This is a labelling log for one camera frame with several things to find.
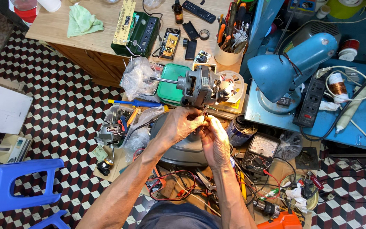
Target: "orange power tool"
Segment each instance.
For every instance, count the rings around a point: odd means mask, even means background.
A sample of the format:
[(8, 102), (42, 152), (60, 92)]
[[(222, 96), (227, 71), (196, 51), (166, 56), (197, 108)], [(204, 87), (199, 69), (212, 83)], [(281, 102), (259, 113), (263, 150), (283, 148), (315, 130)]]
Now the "orange power tool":
[(282, 211), (274, 220), (269, 220), (257, 225), (258, 229), (302, 229), (302, 224), (295, 214)]

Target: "hand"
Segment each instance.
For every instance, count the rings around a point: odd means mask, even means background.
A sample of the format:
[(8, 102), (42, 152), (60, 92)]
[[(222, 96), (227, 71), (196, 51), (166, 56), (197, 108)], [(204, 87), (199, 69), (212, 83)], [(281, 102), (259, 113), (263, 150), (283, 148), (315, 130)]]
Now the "hand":
[(231, 167), (228, 135), (221, 122), (214, 116), (208, 116), (206, 127), (200, 131), (204, 156), (212, 170)]
[(206, 125), (200, 110), (193, 107), (177, 107), (171, 110), (156, 138), (170, 143), (170, 146), (185, 139), (197, 127)]

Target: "brown glass bottle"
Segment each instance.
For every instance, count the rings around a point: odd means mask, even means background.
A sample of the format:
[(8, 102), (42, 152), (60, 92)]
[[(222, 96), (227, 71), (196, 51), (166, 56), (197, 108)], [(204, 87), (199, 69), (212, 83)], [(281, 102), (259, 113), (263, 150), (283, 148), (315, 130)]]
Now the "brown glass bottle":
[(175, 12), (176, 23), (183, 23), (183, 8), (180, 5), (179, 0), (175, 0), (175, 4), (173, 5), (173, 11)]

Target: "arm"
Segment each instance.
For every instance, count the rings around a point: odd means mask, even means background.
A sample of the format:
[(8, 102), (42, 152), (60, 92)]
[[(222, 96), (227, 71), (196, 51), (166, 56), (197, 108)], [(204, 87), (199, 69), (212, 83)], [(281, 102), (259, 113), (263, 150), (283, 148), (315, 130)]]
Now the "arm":
[(228, 136), (220, 121), (209, 116), (207, 127), (200, 132), (204, 155), (213, 172), (221, 221), (224, 229), (256, 229), (242, 198), (235, 172), (230, 163)]
[(195, 108), (176, 108), (169, 112), (163, 127), (141, 155), (108, 186), (83, 216), (77, 229), (121, 228), (150, 171), (170, 146), (203, 125), (204, 116)]

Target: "remote control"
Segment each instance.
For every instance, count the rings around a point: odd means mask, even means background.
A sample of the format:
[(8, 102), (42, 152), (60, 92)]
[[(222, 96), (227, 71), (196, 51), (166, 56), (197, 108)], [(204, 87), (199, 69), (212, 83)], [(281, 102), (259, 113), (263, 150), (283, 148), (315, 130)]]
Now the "remote control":
[(189, 1), (185, 1), (182, 5), (183, 8), (187, 9), (191, 13), (194, 13), (199, 18), (207, 21), (208, 23), (213, 23), (216, 20), (216, 16), (207, 12), (206, 10), (200, 8), (199, 6), (191, 3)]

